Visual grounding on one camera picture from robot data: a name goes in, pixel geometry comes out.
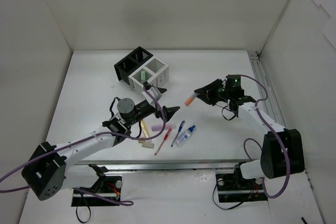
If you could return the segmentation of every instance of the robotic arm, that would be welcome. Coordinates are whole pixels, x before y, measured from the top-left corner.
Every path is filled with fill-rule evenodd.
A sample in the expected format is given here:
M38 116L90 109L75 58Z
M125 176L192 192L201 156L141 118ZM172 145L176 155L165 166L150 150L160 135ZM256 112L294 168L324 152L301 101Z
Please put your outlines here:
M217 79L203 88L196 89L186 105L189 105L195 97L212 106L219 101L225 102L236 117L242 118L252 129L264 136L261 159L239 164L244 179L259 177L272 179L286 175L286 162L282 149L260 115L271 125L284 143L290 160L290 173L303 172L305 162L300 133L295 129L288 130L276 123L261 109L258 109L259 115L255 106L256 101L244 93L241 87L241 76L228 75L224 81Z
M104 184L104 172L107 172L107 169L96 165L74 166L74 164L93 153L120 144L126 136L131 135L131 126L147 116L155 114L165 123L179 110L180 107L167 108L163 106L160 111L150 96L159 100L166 89L153 87L147 82L144 83L144 87L146 89L146 92L143 92L144 101L135 105L130 98L115 98L110 108L111 119L104 121L102 126L89 133L76 145L76 141L53 146L44 142L36 148L30 160L63 148L61 151L26 166L22 171L23 178L39 200L46 200L59 190L66 188L85 187L91 188L93 191L99 190ZM118 101L117 114L112 111L115 100Z

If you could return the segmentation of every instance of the pen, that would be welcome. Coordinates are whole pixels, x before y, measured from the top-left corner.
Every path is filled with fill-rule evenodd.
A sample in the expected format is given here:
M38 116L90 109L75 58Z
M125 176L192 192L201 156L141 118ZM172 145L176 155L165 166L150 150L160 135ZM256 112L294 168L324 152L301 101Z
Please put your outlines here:
M161 149L161 147L162 147L164 141L167 140L167 138L168 138L168 136L169 136L169 134L170 134L171 131L172 131L172 129L169 129L169 130L167 131L166 135L165 135L164 138L163 138L162 143L160 144L159 148L158 148L158 149L156 150L156 152L154 153L155 156L158 154L158 152L159 152L159 150Z
M174 143L175 143L175 140L177 139L177 136L179 135L179 133L181 132L182 128L183 128L183 125L184 125L185 121L182 121L182 123L180 124L180 127L178 127L178 132L176 134L176 137L174 138L172 144L170 147L173 147Z

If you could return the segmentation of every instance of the black cable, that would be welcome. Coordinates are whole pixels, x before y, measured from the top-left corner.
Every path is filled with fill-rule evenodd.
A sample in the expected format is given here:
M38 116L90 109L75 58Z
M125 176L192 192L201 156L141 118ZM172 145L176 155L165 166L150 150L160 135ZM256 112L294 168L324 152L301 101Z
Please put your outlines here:
M308 223L306 222L306 220L304 219L304 217L302 217L301 220L303 221L304 224L308 224Z
M214 188L214 190L213 190L213 192L212 192L212 201L213 201L213 203L214 203L217 207L219 207L220 209L222 209L222 210L232 210L232 209L235 209L236 207L239 207L241 204L244 203L244 201L242 201L242 202L239 202L238 204L236 204L236 205L234 205L234 206L232 206L232 207L229 207L229 208L223 208L223 207L219 206L219 205L215 202L215 199L214 199L216 188L217 188L217 183L216 183L215 188Z
M245 201L242 201L242 202L239 202L238 204L236 204L236 205L234 205L234 206L232 206L232 207L229 207L229 208L223 208L223 207L219 206L219 205L215 202L215 198L214 198L214 196L215 196L216 188L217 188L217 183L216 183L215 188L214 188L214 190L213 190L213 192L212 192L212 201L213 201L213 203L214 203L218 208L220 208L220 209L222 209L222 210L232 210L232 209L235 209L236 207L239 207L240 205L242 205L242 204L245 202ZM254 191L253 189L250 191L250 193L249 193L249 195L248 195L248 198L251 197L253 191Z
M137 136L137 138L141 136L141 133L142 133L142 127L141 127L141 121L139 121L139 135Z
M232 112L232 111L231 111L231 110L228 110L228 109L227 109L227 106L225 106L225 107L222 108L222 116L224 117L224 119L225 119L226 121L231 121L232 119L236 118L236 115L233 115L233 117L230 118L230 119L226 118L225 115L223 114L223 111L224 111L224 110L227 110L227 111L230 111L230 112Z
M89 220L91 219L91 209L90 209L90 206L88 204L88 202L86 201L85 197L84 197L84 194L83 193L80 193L80 200L78 201L78 204L81 203L81 201L84 202L84 204L86 205L86 207L88 208L89 212L90 212L90 216L89 216L89 219L87 221L82 221L79 216L78 216L78 206L76 207L76 217L77 217L77 220L82 223L82 224L85 224L85 223L88 223Z
M113 99L111 105L110 105L111 117L114 116L114 112L112 111L112 109L113 109L113 105L114 105L114 103L116 102L116 100L120 101L120 98L119 98L119 97L115 97L115 98Z

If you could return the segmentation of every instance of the pink eraser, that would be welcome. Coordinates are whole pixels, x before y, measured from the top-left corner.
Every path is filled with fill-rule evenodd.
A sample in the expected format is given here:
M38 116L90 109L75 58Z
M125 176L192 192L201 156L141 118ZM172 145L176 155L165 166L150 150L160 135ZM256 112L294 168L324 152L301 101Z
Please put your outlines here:
M152 126L152 131L160 131L162 129L163 125L154 125ZM176 129L176 124L172 124L172 123L166 123L166 127L164 128L164 130L169 130L169 129Z

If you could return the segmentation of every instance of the white table surface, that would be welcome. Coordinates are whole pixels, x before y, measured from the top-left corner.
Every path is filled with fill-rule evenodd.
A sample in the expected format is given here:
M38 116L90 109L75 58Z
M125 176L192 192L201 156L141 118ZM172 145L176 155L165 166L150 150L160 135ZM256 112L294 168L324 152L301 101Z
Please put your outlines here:
M262 143L258 136L243 120L230 122L221 116L221 108L210 106L196 99L189 107L184 101L197 88L201 88L217 78L224 79L228 74L247 74L253 71L246 51L243 50L150 50L157 58L169 65L168 89L160 99L161 105L180 106L170 123L177 126L186 121L185 128L195 124L197 130L182 148L171 148L170 143L176 134L173 131L159 154L154 152L163 135L153 140L155 148L142 148L137 141L123 143L97 152L86 161L178 161L203 159L246 159L243 141L253 137ZM58 100L47 141L59 144L81 139L96 129L101 122L110 118L109 106L116 96L131 98L137 104L143 96L131 91L123 81L118 81L113 65L129 51L75 51ZM245 93L255 99L260 98L256 84L242 78ZM161 124L161 119L153 115L145 119L150 130L152 125ZM132 135L137 135L138 126L132 127ZM257 146L251 144L249 152L253 158L260 156Z
M125 140L114 148L98 152L87 161L178 161L201 159L246 159L243 140L258 137L241 119L226 122L220 109L194 101L189 108L184 101L194 89L230 73L253 76L246 51L150 51L170 66L168 92L160 100L162 105L181 106L172 123L186 120L197 131L182 148L163 146L159 155L154 150L142 148L137 141ZM75 51L48 133L51 144L72 141L92 131L110 117L108 108L115 96L132 98L136 103L141 95L130 91L117 80L113 65L128 51ZM243 79L246 94L259 98L255 83ZM160 120L147 118L148 127ZM132 135L138 132L134 128ZM162 139L154 140L157 144ZM252 157L258 158L260 150L249 145ZM267 181L269 193L276 193L283 178ZM245 203L231 211L218 209L211 200L215 185L213 170L185 172L137 172L123 175L122 199L134 200L132 207L92 208L90 223L322 223L310 185L304 173L291 176L284 194L269 202ZM20 224L78 223L75 208L71 207L72 190L62 190L53 198L39 201L30 191ZM80 209L83 219L86 208Z

